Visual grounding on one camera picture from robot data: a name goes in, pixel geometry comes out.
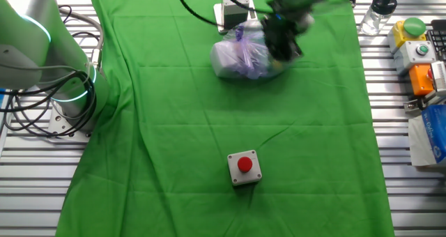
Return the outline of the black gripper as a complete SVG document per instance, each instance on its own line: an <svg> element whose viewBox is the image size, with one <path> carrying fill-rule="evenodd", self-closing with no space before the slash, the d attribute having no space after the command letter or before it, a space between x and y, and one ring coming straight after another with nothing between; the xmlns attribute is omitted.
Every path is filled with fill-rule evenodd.
<svg viewBox="0 0 446 237"><path fill-rule="evenodd" d="M264 15L261 26L268 51L274 60L294 61L302 56L295 38L314 22L312 5L304 3L292 6L282 0L269 0L267 4L272 8L272 13ZM284 55L280 45L285 45Z"/></svg>

